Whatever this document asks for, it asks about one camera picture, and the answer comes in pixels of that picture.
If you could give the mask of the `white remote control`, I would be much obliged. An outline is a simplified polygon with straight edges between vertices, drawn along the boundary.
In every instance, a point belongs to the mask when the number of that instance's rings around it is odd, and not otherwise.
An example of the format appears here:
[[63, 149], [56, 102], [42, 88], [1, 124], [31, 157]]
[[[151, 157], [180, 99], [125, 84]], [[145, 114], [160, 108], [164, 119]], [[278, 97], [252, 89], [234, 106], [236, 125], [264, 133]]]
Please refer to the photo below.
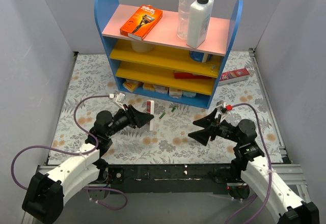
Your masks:
[[[146, 102], [146, 113], [150, 115], [154, 115], [154, 101], [153, 100], [147, 100]], [[153, 131], [154, 128], [154, 119], [152, 119], [148, 124], [148, 131]]]

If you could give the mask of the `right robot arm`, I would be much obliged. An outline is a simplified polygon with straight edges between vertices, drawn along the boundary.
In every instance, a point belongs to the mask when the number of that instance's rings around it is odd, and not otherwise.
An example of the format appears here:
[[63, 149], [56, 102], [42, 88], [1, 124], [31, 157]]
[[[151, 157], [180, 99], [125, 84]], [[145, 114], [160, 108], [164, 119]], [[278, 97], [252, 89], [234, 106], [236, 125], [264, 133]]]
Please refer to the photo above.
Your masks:
[[236, 126], [226, 122], [215, 109], [211, 114], [193, 122], [201, 130], [188, 136], [202, 145], [217, 136], [236, 143], [235, 159], [231, 161], [231, 178], [244, 181], [263, 201], [275, 223], [319, 223], [319, 210], [313, 202], [305, 202], [294, 193], [270, 167], [267, 156], [257, 145], [255, 123], [242, 119]]

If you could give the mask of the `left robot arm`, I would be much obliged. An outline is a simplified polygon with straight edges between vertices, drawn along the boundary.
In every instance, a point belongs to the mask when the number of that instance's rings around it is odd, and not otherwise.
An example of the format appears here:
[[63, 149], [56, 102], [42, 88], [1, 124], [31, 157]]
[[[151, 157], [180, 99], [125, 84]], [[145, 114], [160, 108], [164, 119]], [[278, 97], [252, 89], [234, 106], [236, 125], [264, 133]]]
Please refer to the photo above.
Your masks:
[[89, 183], [108, 179], [108, 164], [102, 159], [112, 145], [111, 136], [131, 127], [141, 128], [154, 119], [153, 114], [123, 105], [115, 115], [103, 110], [80, 149], [49, 172], [37, 172], [29, 183], [22, 209], [42, 223], [54, 223], [65, 204]]

